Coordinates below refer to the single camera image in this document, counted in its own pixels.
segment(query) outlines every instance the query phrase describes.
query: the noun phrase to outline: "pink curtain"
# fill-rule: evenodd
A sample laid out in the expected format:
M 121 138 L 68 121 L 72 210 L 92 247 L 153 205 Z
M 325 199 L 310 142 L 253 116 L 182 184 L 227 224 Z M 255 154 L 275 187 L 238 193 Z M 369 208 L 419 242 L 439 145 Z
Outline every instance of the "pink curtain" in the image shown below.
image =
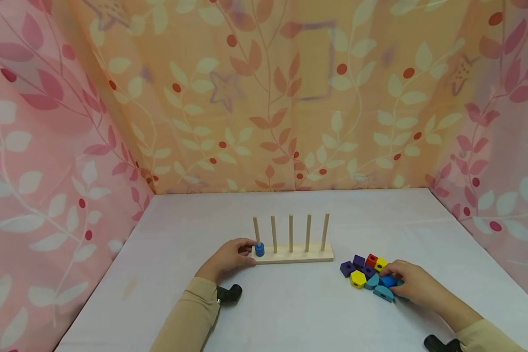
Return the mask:
M 50 1 L 0 1 L 0 351 L 63 336 L 149 205 L 136 169 Z

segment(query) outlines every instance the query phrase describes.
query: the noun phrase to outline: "wooden base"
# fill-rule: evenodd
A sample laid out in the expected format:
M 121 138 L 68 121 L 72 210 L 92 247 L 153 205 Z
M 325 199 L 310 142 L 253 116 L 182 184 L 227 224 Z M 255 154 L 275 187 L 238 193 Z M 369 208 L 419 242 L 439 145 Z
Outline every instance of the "wooden base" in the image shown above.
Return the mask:
M 305 252 L 305 244 L 294 244 L 293 252 L 289 252 L 289 244 L 278 245 L 278 253 L 274 253 L 273 247 L 264 247 L 264 255 L 257 257 L 256 264 L 281 264 L 281 263 L 311 263 L 311 262 L 332 262 L 334 260 L 333 248 L 330 243 L 326 243 L 325 250 L 321 251 L 320 243 L 310 243 L 309 252 Z

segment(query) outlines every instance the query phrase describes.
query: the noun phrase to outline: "purple pentagon block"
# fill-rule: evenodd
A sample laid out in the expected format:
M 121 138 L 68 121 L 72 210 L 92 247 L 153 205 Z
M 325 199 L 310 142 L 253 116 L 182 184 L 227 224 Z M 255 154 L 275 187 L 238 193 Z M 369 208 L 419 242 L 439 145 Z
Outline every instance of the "purple pentagon block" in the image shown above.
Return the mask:
M 342 275 L 347 278 L 350 276 L 350 274 L 352 274 L 353 271 L 356 271 L 356 269 L 354 268 L 352 263 L 346 262 L 340 265 L 340 271 L 342 271 Z
M 354 260 L 352 260 L 352 264 L 354 264 L 354 267 L 356 270 L 362 270 L 366 263 L 366 259 L 364 257 L 360 257 L 359 255 L 354 255 Z
M 365 265 L 360 271 L 366 275 L 366 279 L 368 280 L 375 274 L 375 270 L 369 265 Z

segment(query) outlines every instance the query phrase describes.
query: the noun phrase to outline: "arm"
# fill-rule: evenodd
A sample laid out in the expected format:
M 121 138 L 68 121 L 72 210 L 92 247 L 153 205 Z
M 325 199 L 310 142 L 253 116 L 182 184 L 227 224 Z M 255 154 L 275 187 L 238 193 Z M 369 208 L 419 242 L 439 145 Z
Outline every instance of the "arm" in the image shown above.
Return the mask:
M 403 285 L 390 290 L 400 297 L 435 311 L 456 333 L 463 352 L 523 352 L 508 336 L 447 290 L 422 267 L 396 260 L 380 276 L 395 274 Z
M 219 312 L 217 285 L 223 275 L 235 267 L 256 264 L 248 256 L 254 244 L 246 238 L 231 240 L 199 268 L 172 308 L 150 352 L 201 351 Z

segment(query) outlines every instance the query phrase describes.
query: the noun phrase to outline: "colorful blocks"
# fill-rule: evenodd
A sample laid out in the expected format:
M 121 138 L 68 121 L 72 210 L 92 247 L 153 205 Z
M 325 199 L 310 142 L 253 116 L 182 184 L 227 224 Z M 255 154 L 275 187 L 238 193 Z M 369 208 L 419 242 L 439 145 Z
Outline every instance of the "colorful blocks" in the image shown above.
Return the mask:
M 347 278 L 353 271 L 356 271 L 356 269 L 354 268 L 352 263 L 345 262 L 340 265 L 340 271 L 342 271 L 342 275 Z
M 397 286 L 397 279 L 393 275 L 385 275 L 379 278 L 379 284 L 386 288 L 390 288 Z
M 364 257 L 360 257 L 359 255 L 354 255 L 354 260 L 352 260 L 352 264 L 356 268 L 356 270 L 361 270 L 366 263 L 366 259 Z
M 373 290 L 379 285 L 379 276 L 373 274 L 373 276 L 366 282 L 365 289 Z
M 373 294 L 375 294 L 375 296 L 383 298 L 387 302 L 393 302 L 395 300 L 395 297 L 393 296 L 393 293 L 388 288 L 386 288 L 385 286 L 376 287 L 373 290 Z
M 364 273 L 366 279 L 371 279 L 372 276 L 375 274 L 375 270 L 373 269 L 373 267 L 369 266 L 369 265 L 365 265 L 362 270 L 361 270 L 362 273 Z
M 377 257 L 370 253 L 368 258 L 366 259 L 366 265 L 369 265 L 371 267 L 375 267 L 375 263 L 377 262 Z
M 361 289 L 366 285 L 366 277 L 361 271 L 353 271 L 350 274 L 350 283 L 357 289 Z
M 375 270 L 379 273 L 385 266 L 387 265 L 387 262 L 383 258 L 378 258 L 375 262 Z

